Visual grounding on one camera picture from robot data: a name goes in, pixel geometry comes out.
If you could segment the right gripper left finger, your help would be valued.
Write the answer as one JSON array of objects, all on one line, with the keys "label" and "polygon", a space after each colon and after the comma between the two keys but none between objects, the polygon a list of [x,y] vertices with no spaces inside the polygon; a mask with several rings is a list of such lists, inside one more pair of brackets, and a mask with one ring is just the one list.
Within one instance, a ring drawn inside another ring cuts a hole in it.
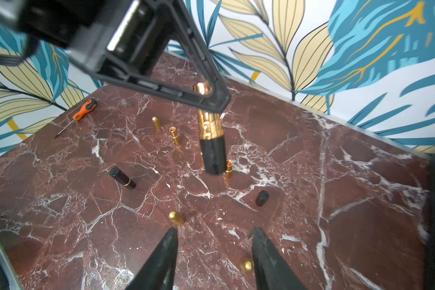
[{"label": "right gripper left finger", "polygon": [[126,290],[172,290],[178,254],[178,231],[169,228]]}]

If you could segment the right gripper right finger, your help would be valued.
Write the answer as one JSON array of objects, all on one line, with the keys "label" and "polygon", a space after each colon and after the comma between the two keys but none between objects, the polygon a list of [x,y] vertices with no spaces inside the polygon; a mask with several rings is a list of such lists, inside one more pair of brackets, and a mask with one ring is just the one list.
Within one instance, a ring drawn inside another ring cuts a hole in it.
[{"label": "right gripper right finger", "polygon": [[306,289],[260,227],[252,229],[251,237],[251,251],[258,290]]}]

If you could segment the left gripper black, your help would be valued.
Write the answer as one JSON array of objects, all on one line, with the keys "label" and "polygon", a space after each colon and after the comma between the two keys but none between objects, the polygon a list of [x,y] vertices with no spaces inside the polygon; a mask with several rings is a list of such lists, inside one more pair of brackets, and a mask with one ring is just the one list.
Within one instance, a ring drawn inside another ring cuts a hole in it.
[{"label": "left gripper black", "polygon": [[[107,83],[216,113],[232,99],[182,1],[0,1],[0,24],[25,35],[18,55],[0,56],[0,64],[19,65],[46,41]],[[171,40],[209,86],[207,93],[152,77]]]}]

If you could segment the gold lipstick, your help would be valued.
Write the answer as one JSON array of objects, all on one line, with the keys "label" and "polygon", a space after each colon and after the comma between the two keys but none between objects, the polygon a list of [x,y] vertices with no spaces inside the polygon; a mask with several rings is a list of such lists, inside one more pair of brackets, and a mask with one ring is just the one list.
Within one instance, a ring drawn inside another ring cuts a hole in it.
[{"label": "gold lipstick", "polygon": [[224,176],[226,179],[229,179],[232,177],[232,175],[233,175],[233,162],[232,162],[232,160],[228,159],[227,164],[226,164],[226,169],[224,172]]},{"label": "gold lipstick", "polygon": [[241,260],[240,269],[244,273],[251,273],[254,269],[253,261],[249,258],[244,258]]},{"label": "gold lipstick", "polygon": [[186,223],[185,217],[177,211],[171,211],[169,213],[169,219],[179,226],[183,226]]},{"label": "gold lipstick", "polygon": [[171,137],[172,137],[174,144],[176,146],[180,146],[181,141],[180,141],[180,136],[179,136],[178,130],[174,126],[172,126],[172,127],[170,127],[169,132],[171,134]]}]

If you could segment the black lipstick cap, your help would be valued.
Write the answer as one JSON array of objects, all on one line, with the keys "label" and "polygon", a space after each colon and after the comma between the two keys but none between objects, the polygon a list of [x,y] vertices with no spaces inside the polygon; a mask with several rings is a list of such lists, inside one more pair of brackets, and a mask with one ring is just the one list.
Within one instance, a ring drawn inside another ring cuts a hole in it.
[{"label": "black lipstick cap", "polygon": [[261,190],[255,199],[255,203],[258,207],[262,207],[263,205],[265,205],[265,203],[268,200],[269,200],[269,193],[265,190]]}]

